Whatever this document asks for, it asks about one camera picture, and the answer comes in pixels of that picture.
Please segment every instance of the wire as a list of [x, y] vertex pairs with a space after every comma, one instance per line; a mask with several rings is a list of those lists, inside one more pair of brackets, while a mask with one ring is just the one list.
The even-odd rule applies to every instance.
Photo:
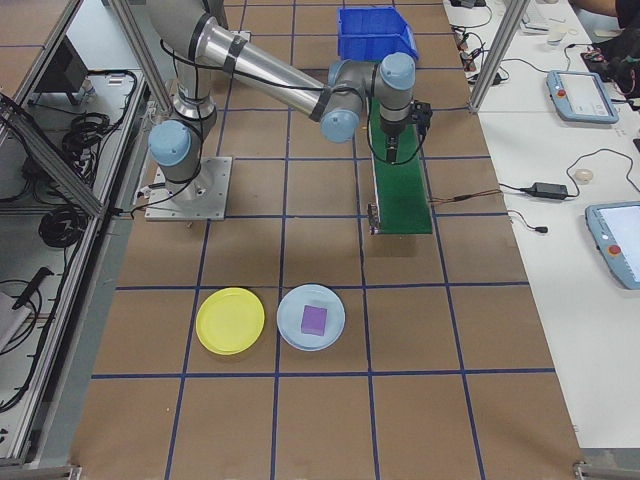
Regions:
[[533, 63], [527, 62], [526, 60], [523, 60], [522, 58], [503, 58], [502, 61], [503, 62], [522, 62], [522, 63], [526, 63], [527, 65], [529, 65], [531, 68], [533, 68], [537, 72], [549, 73], [549, 70], [543, 70], [541, 68], [538, 68]]
[[53, 305], [51, 306], [51, 310], [49, 312], [49, 315], [47, 316], [47, 320], [44, 322], [40, 330], [40, 337], [38, 338], [36, 351], [33, 355], [29, 355], [29, 357], [31, 358], [31, 368], [29, 369], [27, 377], [22, 386], [15, 389], [16, 393], [11, 398], [6, 401], [3, 400], [0, 402], [0, 413], [7, 412], [8, 410], [11, 410], [13, 407], [18, 405], [18, 403], [20, 403], [25, 393], [27, 393], [31, 386], [31, 381], [35, 376], [38, 362], [42, 357], [42, 352], [44, 351], [47, 337], [49, 336], [49, 331], [51, 330], [51, 326], [56, 317], [56, 313], [62, 299], [62, 289], [64, 288], [66, 280], [69, 276], [70, 266], [73, 264], [73, 260], [80, 250], [80, 245], [81, 242], [76, 243], [73, 253], [71, 254], [71, 258], [69, 259], [68, 263], [65, 264], [65, 268], [62, 272], [62, 275], [60, 276], [60, 283], [58, 284], [58, 289], [56, 290], [55, 300], [53, 301]]
[[453, 25], [452, 24], [451, 27], [467, 29], [467, 28], [480, 28], [480, 27], [484, 27], [485, 25], [489, 25], [489, 23], [491, 23], [491, 20], [493, 19], [493, 10], [491, 10], [491, 7], [489, 5], [485, 5], [485, 8], [489, 10], [489, 19], [486, 22], [480, 23], [478, 25]]
[[429, 202], [434, 206], [438, 206], [438, 205], [444, 205], [446, 203], [463, 202], [471, 198], [488, 197], [491, 195], [498, 195], [498, 194], [502, 194], [502, 190], [500, 190], [499, 188], [493, 188], [491, 190], [483, 190], [481, 192], [469, 193], [466, 195], [456, 195], [455, 197], [451, 197], [451, 198], [432, 197], [429, 199]]
[[123, 75], [133, 81], [129, 93], [125, 95], [124, 107], [118, 120], [112, 124], [108, 115], [85, 112], [72, 120], [69, 132], [62, 138], [62, 151], [73, 163], [76, 173], [92, 187], [98, 174], [104, 146], [129, 111], [131, 98], [138, 87], [138, 77], [129, 70], [91, 70], [89, 75]]
[[549, 232], [549, 227], [534, 227], [532, 225], [529, 225], [529, 223], [525, 220], [524, 215], [522, 215], [522, 213], [520, 213], [518, 210], [507, 210], [507, 213], [515, 213], [518, 217], [520, 217], [520, 220], [522, 220], [522, 223], [525, 224], [525, 226], [534, 232], [538, 232], [538, 233], [548, 233]]
[[571, 57], [569, 57], [569, 54], [568, 54], [567, 50], [570, 49], [570, 48], [578, 47], [578, 46], [590, 47], [591, 44], [590, 43], [570, 43], [569, 45], [567, 45], [566, 47], [564, 47], [562, 49], [562, 51], [564, 53], [564, 56], [567, 59], [567, 68], [566, 68], [567, 72], [571, 68]]
[[[162, 49], [163, 49], [166, 53], [168, 53], [169, 55], [171, 55], [171, 57], [173, 58], [173, 61], [174, 61], [174, 67], [175, 67], [175, 61], [176, 61], [176, 60], [177, 60], [177, 61], [183, 61], [183, 59], [179, 58], [179, 57], [175, 54], [175, 52], [168, 50], [168, 49], [164, 46], [164, 42], [163, 42], [163, 40], [162, 40], [162, 39], [160, 39], [160, 45], [161, 45]], [[196, 94], [196, 95], [198, 95], [198, 90], [199, 90], [199, 86], [200, 86], [200, 75], [199, 75], [199, 72], [198, 72], [198, 68], [200, 68], [200, 67], [199, 67], [199, 65], [198, 65], [198, 64], [196, 64], [196, 63], [193, 63], [193, 62], [189, 62], [189, 63], [191, 63], [191, 64], [192, 64], [191, 66], [195, 69], [195, 73], [196, 73], [196, 81], [195, 81], [195, 92], [196, 92], [196, 93], [195, 93], [195, 94]], [[203, 148], [204, 148], [204, 125], [203, 125], [202, 113], [201, 113], [201, 111], [200, 111], [200, 105], [199, 105], [199, 104], [197, 104], [197, 105], [196, 105], [196, 111], [198, 112], [198, 122], [199, 122], [199, 124], [200, 124], [200, 135], [199, 135], [199, 136], [200, 136], [200, 151], [198, 152], [198, 163], [197, 163], [197, 166], [196, 166], [196, 170], [195, 170], [195, 172], [193, 173], [193, 175], [191, 176], [191, 178], [189, 178], [189, 179], [184, 183], [184, 185], [182, 186], [182, 188], [180, 188], [180, 189], [179, 189], [176, 193], [174, 193], [173, 195], [168, 195], [168, 196], [167, 196], [167, 198], [163, 198], [162, 200], [157, 200], [157, 201], [155, 201], [155, 202], [150, 202], [150, 203], [146, 203], [146, 204], [144, 204], [144, 205], [139, 205], [139, 206], [137, 206], [137, 207], [135, 207], [135, 208], [131, 209], [129, 212], [126, 212], [126, 213], [128, 213], [129, 215], [131, 215], [131, 218], [132, 218], [132, 219], [135, 219], [135, 212], [139, 212], [139, 211], [142, 211], [142, 210], [146, 210], [146, 208], [148, 208], [148, 207], [151, 207], [151, 206], [153, 206], [153, 205], [159, 205], [159, 204], [161, 204], [161, 203], [164, 203], [164, 202], [167, 202], [167, 201], [171, 200], [172, 198], [177, 197], [177, 196], [178, 196], [178, 195], [180, 195], [182, 192], [184, 192], [184, 191], [189, 187], [189, 185], [191, 185], [191, 182], [193, 182], [193, 181], [196, 179], [196, 177], [200, 174], [200, 162], [201, 162], [201, 160], [202, 160], [202, 150], [203, 150]]]
[[53, 110], [53, 111], [60, 112], [60, 113], [66, 113], [67, 115], [73, 115], [74, 117], [77, 116], [77, 115], [84, 115], [84, 114], [87, 113], [86, 111], [84, 111], [82, 113], [72, 112], [70, 110], [64, 110], [63, 108], [51, 107], [49, 105], [44, 105], [42, 103], [32, 102], [31, 100], [29, 102], [27, 102], [27, 105], [29, 105], [30, 107], [46, 108], [47, 110]]
[[16, 200], [20, 200], [22, 197], [24, 197], [26, 194], [29, 193], [29, 191], [31, 190], [31, 187], [32, 187], [31, 180], [25, 181], [24, 186], [22, 187], [22, 190], [20, 190], [19, 193], [16, 193], [15, 195], [12, 195], [10, 197], [0, 198], [0, 203], [11, 203], [11, 202], [15, 202]]
[[573, 177], [571, 176], [571, 174], [569, 173], [569, 171], [575, 167], [578, 162], [580, 162], [582, 159], [587, 158], [587, 157], [593, 157], [594, 155], [597, 155], [600, 152], [609, 152], [609, 153], [615, 153], [616, 155], [620, 155], [621, 157], [626, 158], [627, 160], [629, 160], [629, 169], [627, 170], [627, 173], [625, 174], [625, 178], [627, 179], [627, 182], [629, 182], [631, 184], [631, 186], [636, 190], [636, 192], [640, 193], [640, 187], [638, 187], [638, 185], [636, 185], [633, 180], [631, 180], [630, 176], [631, 175], [631, 171], [633, 170], [633, 158], [631, 158], [629, 155], [626, 155], [624, 153], [621, 152], [617, 152], [615, 150], [611, 150], [610, 148], [600, 148], [598, 150], [596, 150], [595, 152], [591, 152], [591, 153], [586, 153], [584, 155], [581, 155], [577, 158], [577, 160], [575, 162], [573, 162], [571, 165], [569, 165], [567, 167], [567, 169], [565, 170], [565, 173], [567, 174], [567, 177], [569, 177], [569, 180], [571, 180], [571, 183], [573, 183], [573, 186], [576, 187], [576, 194], [575, 195], [569, 195], [569, 197], [571, 198], [577, 198], [578, 196], [580, 196], [580, 187], [578, 187], [578, 184], [576, 183], [576, 181], [573, 179]]
[[372, 99], [369, 98], [369, 108], [367, 111], [367, 145], [369, 146], [369, 150], [371, 150], [371, 154], [373, 155], [373, 158], [379, 162], [385, 163], [387, 165], [391, 165], [394, 167], [399, 167], [401, 165], [406, 165], [407, 163], [409, 163], [411, 160], [413, 160], [416, 155], [418, 155], [418, 153], [420, 152], [420, 149], [422, 148], [422, 145], [424, 145], [424, 140], [425, 138], [427, 138], [426, 135], [420, 135], [420, 141], [418, 142], [418, 146], [416, 147], [416, 149], [414, 150], [414, 152], [409, 155], [405, 160], [403, 160], [402, 162], [395, 162], [395, 163], [389, 163], [387, 162], [384, 158], [381, 158], [375, 151], [375, 149], [373, 148], [373, 143], [371, 142], [371, 101]]
[[504, 187], [504, 188], [508, 188], [509, 190], [515, 190], [517, 192], [521, 192], [522, 191], [521, 188], [512, 187], [511, 185], [507, 185], [506, 183], [499, 183], [498, 185], [500, 185], [501, 187]]
[[[0, 285], [7, 284], [7, 283], [22, 283], [25, 285], [29, 284], [29, 282], [27, 282], [26, 280], [10, 279], [10, 280], [1, 281]], [[34, 304], [32, 300], [27, 301], [27, 304], [31, 307], [31, 311], [33, 312], [32, 321], [27, 325], [27, 328], [22, 330], [22, 332], [16, 332], [16, 334], [9, 340], [9, 342], [7, 342], [7, 345], [5, 345], [5, 349], [2, 352], [0, 352], [0, 355], [6, 355], [7, 353], [12, 352], [13, 350], [20, 347], [20, 345], [22, 345], [27, 340], [27, 338], [29, 338], [29, 336], [35, 329], [36, 322], [40, 317], [40, 313], [42, 311], [43, 301], [42, 301], [42, 293], [40, 292], [39, 288], [36, 288], [36, 290], [34, 291], [34, 294], [37, 294], [38, 296], [37, 306]]]
[[[205, 70], [214, 70], [214, 71], [223, 71], [222, 67], [214, 67], [211, 65], [205, 65], [203, 63], [196, 63], [196, 62], [192, 62], [190, 60], [187, 60], [185, 58], [182, 58], [178, 55], [175, 54], [175, 52], [169, 50], [164, 41], [161, 39], [160, 40], [160, 47], [162, 48], [162, 50], [167, 54], [170, 55], [171, 58], [174, 61], [178, 61], [180, 63], [184, 63], [185, 65], [189, 65], [190, 67], [194, 67], [194, 68], [202, 68]], [[284, 88], [286, 90], [300, 90], [303, 92], [324, 92], [325, 87], [308, 87], [308, 86], [302, 86], [302, 85], [286, 85], [284, 83], [278, 83], [278, 82], [274, 82], [272, 80], [267, 80], [266, 78], [262, 78], [259, 77], [257, 75], [253, 75], [252, 73], [247, 73], [247, 72], [243, 72], [241, 70], [234, 70], [233, 71], [233, 75], [238, 75], [240, 77], [246, 77], [246, 78], [250, 78], [251, 80], [255, 80], [256, 82], [260, 82], [260, 83], [264, 83], [265, 85], [270, 85], [272, 87], [277, 87], [277, 88]], [[362, 93], [354, 87], [348, 87], [348, 86], [338, 86], [335, 88], [331, 89], [332, 93], [346, 93], [346, 92], [352, 92], [352, 93], [356, 93], [361, 99], [363, 99], [363, 95]]]

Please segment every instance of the purple block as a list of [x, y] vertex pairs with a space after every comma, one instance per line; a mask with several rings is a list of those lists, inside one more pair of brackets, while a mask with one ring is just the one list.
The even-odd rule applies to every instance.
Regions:
[[300, 331], [309, 335], [324, 336], [324, 327], [327, 323], [327, 309], [313, 307], [311, 305], [304, 306], [302, 314], [302, 326]]

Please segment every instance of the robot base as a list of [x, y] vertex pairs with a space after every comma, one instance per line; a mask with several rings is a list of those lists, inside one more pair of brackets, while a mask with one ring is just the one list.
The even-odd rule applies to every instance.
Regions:
[[[149, 203], [162, 203], [148, 207], [145, 212], [147, 221], [192, 221], [192, 220], [224, 220], [231, 178], [231, 157], [210, 157], [201, 160], [201, 174], [213, 179], [202, 196], [192, 201], [181, 200], [182, 193], [174, 200], [169, 199], [166, 189], [153, 190]], [[164, 182], [164, 175], [158, 168], [155, 183]]]

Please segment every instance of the brown floor tile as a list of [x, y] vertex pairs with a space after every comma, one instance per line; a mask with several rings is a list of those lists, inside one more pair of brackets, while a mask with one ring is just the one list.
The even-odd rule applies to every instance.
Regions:
[[347, 5], [347, 7], [353, 5], [353, 6], [376, 6], [376, 5], [382, 5], [382, 6], [389, 6], [391, 5], [392, 0], [345, 0], [345, 4]]
[[195, 285], [204, 231], [204, 222], [147, 222], [138, 213], [118, 285]]
[[187, 380], [173, 480], [268, 478], [273, 379]]
[[459, 287], [451, 295], [466, 368], [553, 367], [529, 287]]
[[468, 377], [487, 478], [571, 480], [582, 459], [554, 374]]
[[375, 371], [460, 368], [444, 287], [367, 291]]
[[229, 109], [231, 110], [284, 110], [286, 108], [286, 105], [275, 98], [253, 87], [243, 85], [239, 81], [234, 82], [233, 88], [231, 89], [231, 96], [229, 98]]
[[342, 7], [342, 0], [296, 0], [296, 5], [305, 5], [305, 4], [318, 4], [322, 3], [323, 5], [336, 5], [336, 7]]
[[288, 215], [355, 215], [356, 182], [351, 160], [289, 162]]
[[370, 235], [363, 220], [362, 236], [367, 285], [443, 281], [435, 235]]
[[221, 155], [284, 158], [287, 112], [228, 112]]
[[279, 218], [229, 218], [211, 228], [203, 285], [277, 286]]
[[251, 39], [256, 47], [268, 52], [278, 60], [291, 63], [291, 38], [284, 37], [254, 37]]
[[420, 59], [416, 62], [418, 67], [462, 68], [451, 32], [443, 35], [415, 35], [414, 39], [420, 54]]
[[70, 461], [91, 480], [164, 478], [178, 379], [93, 380]]
[[236, 160], [227, 215], [282, 215], [284, 160]]
[[302, 352], [285, 340], [280, 343], [281, 372], [365, 372], [367, 351], [361, 290], [337, 290], [346, 312], [344, 331], [329, 348]]
[[480, 120], [466, 110], [434, 112], [423, 150], [430, 157], [489, 155]]
[[195, 291], [118, 291], [94, 373], [179, 373]]
[[284, 284], [360, 285], [357, 220], [287, 220]]
[[242, 29], [260, 35], [291, 35], [293, 7], [248, 6]]
[[442, 5], [397, 5], [396, 8], [415, 33], [451, 33]]
[[[431, 198], [453, 198], [486, 190], [499, 189], [493, 163], [489, 159], [430, 160], [427, 174]], [[477, 197], [463, 202], [436, 206], [438, 213], [505, 212], [502, 194]]]
[[367, 205], [376, 203], [376, 187], [373, 180], [373, 165], [371, 161], [358, 161], [358, 190], [360, 193], [360, 214], [367, 214]]
[[374, 478], [366, 378], [282, 378], [277, 479]]
[[469, 95], [467, 77], [462, 70], [418, 70], [416, 72], [413, 96], [430, 103], [433, 108], [466, 107]]
[[296, 68], [328, 68], [333, 62], [340, 60], [337, 52], [337, 36], [304, 37], [296, 35], [293, 41], [293, 66]]
[[338, 33], [338, 7], [296, 7], [296, 35]]
[[291, 115], [289, 157], [292, 158], [352, 158], [351, 141], [332, 143], [327, 140], [320, 125], [299, 112]]
[[227, 22], [229, 23], [230, 30], [240, 30], [242, 23], [242, 13], [244, 12], [244, 6], [227, 6], [224, 8], [225, 14], [227, 15]]
[[[252, 288], [264, 307], [264, 328], [260, 338], [248, 350], [238, 355], [216, 355], [202, 346], [198, 335], [193, 333], [189, 352], [188, 371], [198, 373], [273, 373], [276, 364], [276, 312], [278, 310], [277, 288]], [[204, 301], [215, 290], [201, 290], [198, 304]]]
[[68, 5], [69, 0], [3, 1], [0, 44], [45, 45]]
[[382, 478], [480, 478], [458, 375], [378, 377], [374, 388]]
[[438, 219], [450, 282], [527, 280], [509, 218]]
[[0, 47], [0, 65], [5, 67], [0, 71], [2, 93], [15, 96], [41, 53], [40, 47]]

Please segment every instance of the blue grid line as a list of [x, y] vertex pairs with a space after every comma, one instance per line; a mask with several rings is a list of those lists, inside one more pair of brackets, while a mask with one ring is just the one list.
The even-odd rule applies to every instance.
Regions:
[[436, 377], [450, 375], [534, 375], [556, 373], [553, 367], [473, 368], [469, 370], [381, 370], [354, 372], [187, 372], [182, 373], [97, 373], [92, 380], [189, 379], [189, 378], [341, 378], [341, 377]]
[[[358, 161], [356, 160], [356, 143], [355, 138], [352, 140], [352, 151], [353, 151], [353, 170], [355, 174], [355, 184], [356, 184], [356, 211], [361, 212], [362, 206], [360, 204], [360, 175], [358, 173]], [[365, 275], [364, 263], [365, 263], [365, 255], [364, 255], [364, 240], [363, 240], [363, 232], [362, 232], [362, 222], [358, 221], [358, 251], [360, 254], [360, 278], [362, 281], [362, 306], [363, 306], [363, 317], [364, 317], [364, 337], [365, 337], [365, 348], [367, 353], [367, 372], [370, 374], [373, 371], [372, 362], [371, 362], [371, 340], [370, 340], [370, 330], [369, 330], [369, 309], [368, 309], [368, 299], [367, 299], [367, 279]], [[378, 451], [378, 432], [376, 428], [376, 405], [375, 405], [375, 392], [373, 388], [373, 378], [371, 375], [368, 375], [367, 379], [367, 387], [369, 390], [369, 413], [371, 416], [371, 446], [373, 449], [373, 468], [376, 480], [380, 480], [380, 456]]]
[[[342, 6], [343, 7], [358, 7], [358, 6], [365, 6], [364, 4], [358, 4], [358, 5], [346, 5], [347, 2], [345, 2], [344, 0], [342, 1]], [[386, 2], [376, 2], [375, 0], [372, 1], [370, 3], [371, 5], [378, 5], [378, 6], [386, 6], [387, 3]], [[405, 5], [405, 6], [416, 6], [416, 7], [437, 7], [439, 5], [442, 5], [442, 3], [437, 3], [437, 2], [421, 2], [421, 3], [403, 3], [403, 2], [394, 2], [394, 5]], [[290, 3], [248, 3], [247, 7], [251, 8], [251, 7], [290, 7], [291, 4]], [[298, 5], [299, 7], [336, 7], [338, 8], [338, 4], [336, 3], [323, 3], [323, 2], [318, 2], [318, 3], [303, 3]], [[240, 7], [240, 5], [228, 5], [225, 8], [238, 8]]]
[[[204, 240], [202, 244], [202, 250], [200, 254], [200, 265], [198, 267], [198, 278], [197, 282], [200, 283], [202, 278], [202, 271], [204, 269], [204, 262], [207, 252], [207, 240], [209, 238], [209, 228], [210, 223], [207, 222], [207, 226], [205, 228]], [[193, 329], [195, 325], [196, 315], [198, 313], [198, 299], [200, 296], [199, 290], [196, 289], [195, 294], [193, 296], [193, 306], [191, 310], [191, 320], [189, 322], [189, 333], [187, 335], [187, 345], [185, 347], [184, 359], [182, 361], [182, 373], [180, 374], [180, 387], [178, 390], [178, 400], [176, 402], [176, 413], [173, 417], [173, 427], [171, 428], [171, 441], [169, 442], [169, 453], [167, 454], [167, 465], [165, 467], [165, 480], [169, 480], [171, 478], [171, 467], [173, 466], [173, 453], [175, 451], [176, 445], [176, 437], [178, 435], [178, 425], [180, 424], [180, 411], [182, 408], [182, 398], [184, 396], [184, 384], [186, 381], [186, 373], [189, 365], [189, 353], [191, 351], [191, 339], [193, 337]]]
[[[398, 283], [398, 284], [367, 284], [363, 285], [329, 285], [334, 290], [376, 290], [385, 288], [437, 288], [437, 287], [520, 287], [528, 286], [528, 281], [505, 281], [505, 282], [428, 282], [428, 283]], [[189, 285], [176, 287], [172, 285], [141, 285], [116, 287], [116, 291], [137, 292], [137, 291], [163, 291], [163, 290], [220, 290], [228, 285]], [[241, 285], [242, 288], [271, 288], [279, 289], [278, 285]]]
[[[490, 155], [451, 155], [451, 156], [439, 156], [439, 155], [422, 155], [424, 160], [440, 161], [440, 160], [491, 160]], [[284, 161], [282, 157], [234, 157], [233, 161], [263, 161], [263, 160], [280, 160]], [[358, 162], [370, 162], [371, 157], [289, 157], [288, 162], [331, 162], [331, 161], [353, 161]]]
[[[427, 181], [427, 186], [429, 188], [429, 191], [431, 191], [431, 185], [429, 182], [429, 178], [426, 177], [426, 181]], [[432, 213], [435, 213], [435, 208], [432, 206], [431, 207]], [[440, 264], [442, 267], [442, 275], [444, 277], [444, 280], [446, 283], [448, 283], [448, 274], [447, 274], [447, 266], [446, 266], [446, 261], [444, 258], [444, 249], [443, 249], [443, 245], [442, 245], [442, 238], [440, 237], [440, 229], [438, 226], [438, 219], [435, 215], [433, 215], [433, 230], [434, 230], [434, 234], [436, 236], [436, 241], [438, 244], [438, 250], [439, 250], [439, 255], [440, 255]], [[467, 414], [469, 416], [469, 426], [471, 428], [471, 436], [473, 438], [473, 446], [475, 449], [475, 453], [476, 453], [476, 461], [478, 463], [478, 471], [480, 473], [480, 479], [481, 480], [486, 480], [486, 475], [485, 475], [485, 471], [484, 471], [484, 461], [482, 459], [482, 451], [480, 449], [480, 439], [478, 437], [478, 431], [476, 428], [476, 421], [475, 421], [475, 417], [473, 415], [473, 405], [471, 403], [471, 393], [469, 391], [469, 384], [467, 382], [467, 375], [465, 373], [465, 367], [464, 367], [464, 357], [462, 354], [462, 344], [460, 341], [460, 334], [458, 331], [458, 324], [457, 324], [457, 320], [456, 320], [456, 315], [455, 315], [455, 309], [453, 306], [453, 298], [451, 297], [451, 288], [447, 285], [445, 287], [446, 290], [446, 294], [447, 294], [447, 302], [449, 304], [449, 313], [451, 315], [451, 326], [453, 329], [453, 335], [454, 335], [454, 339], [455, 339], [455, 343], [456, 343], [456, 351], [457, 351], [457, 355], [458, 355], [458, 362], [460, 363], [460, 370], [461, 370], [461, 379], [462, 379], [462, 386], [464, 389], [464, 396], [465, 396], [465, 402], [467, 404]]]
[[[245, 3], [243, 5], [243, 10], [242, 10], [242, 17], [240, 18], [240, 30], [242, 30], [242, 24], [244, 22], [244, 16], [245, 16], [245, 12], [246, 12], [246, 0]], [[231, 91], [233, 88], [233, 80], [231, 80], [229, 82], [229, 88], [227, 90], [227, 98], [226, 98], [226, 103], [225, 103], [225, 110], [227, 108], [229, 108], [229, 100], [231, 99]], [[220, 128], [220, 136], [218, 137], [218, 145], [216, 148], [216, 155], [220, 155], [220, 149], [222, 148], [222, 141], [224, 138], [224, 128], [226, 125], [226, 118], [227, 118], [227, 112], [225, 111], [222, 117], [222, 126]], [[211, 221], [207, 221], [207, 225], [205, 228], [205, 232], [204, 232], [204, 239], [203, 239], [203, 243], [202, 243], [202, 250], [200, 253], [200, 264], [198, 266], [198, 276], [196, 279], [196, 285], [197, 287], [200, 287], [200, 284], [202, 282], [202, 275], [203, 275], [203, 271], [204, 271], [204, 264], [205, 264], [205, 259], [206, 259], [206, 254], [207, 254], [207, 243], [209, 241], [209, 232], [211, 230]], [[171, 468], [173, 466], [173, 454], [175, 451], [175, 444], [176, 444], [176, 437], [178, 434], [178, 426], [180, 424], [180, 411], [182, 408], [182, 398], [184, 395], [184, 385], [185, 385], [185, 381], [186, 381], [186, 374], [187, 374], [187, 370], [188, 370], [188, 366], [189, 366], [189, 355], [191, 353], [191, 340], [193, 338], [193, 330], [194, 330], [194, 326], [195, 326], [195, 320], [196, 320], [196, 315], [198, 312], [198, 301], [200, 298], [200, 289], [196, 288], [195, 290], [195, 295], [194, 295], [194, 299], [193, 299], [193, 311], [191, 312], [191, 321], [189, 323], [189, 333], [187, 335], [187, 345], [185, 348], [185, 354], [184, 354], [184, 361], [182, 364], [182, 375], [181, 375], [181, 379], [180, 379], [180, 388], [178, 390], [178, 400], [176, 402], [176, 413], [173, 419], [173, 427], [171, 429], [171, 441], [169, 443], [169, 452], [167, 454], [167, 465], [165, 468], [165, 474], [164, 474], [164, 480], [170, 480], [171, 478]]]
[[[293, 0], [292, 5], [293, 13], [291, 15], [291, 33], [293, 34], [296, 30], [296, 0]], [[295, 37], [291, 36], [291, 48], [289, 52], [289, 63], [293, 65], [293, 52], [294, 52], [294, 43]], [[291, 121], [292, 121], [292, 110], [289, 109], [287, 112], [287, 141], [285, 145], [285, 158], [284, 158], [284, 186], [283, 186], [283, 194], [282, 194], [282, 230], [280, 233], [280, 264], [279, 264], [279, 272], [278, 272], [278, 305], [282, 301], [283, 293], [284, 293], [284, 256], [285, 256], [285, 248], [286, 248], [286, 230], [287, 230], [287, 194], [288, 194], [288, 186], [289, 183], [289, 154], [290, 152], [290, 144], [291, 144]], [[277, 452], [278, 452], [278, 404], [279, 404], [279, 395], [280, 395], [280, 331], [276, 331], [276, 352], [275, 352], [275, 365], [274, 365], [274, 374], [275, 378], [273, 381], [273, 416], [271, 422], [271, 464], [269, 471], [270, 480], [275, 480], [276, 477], [276, 461], [277, 461]]]

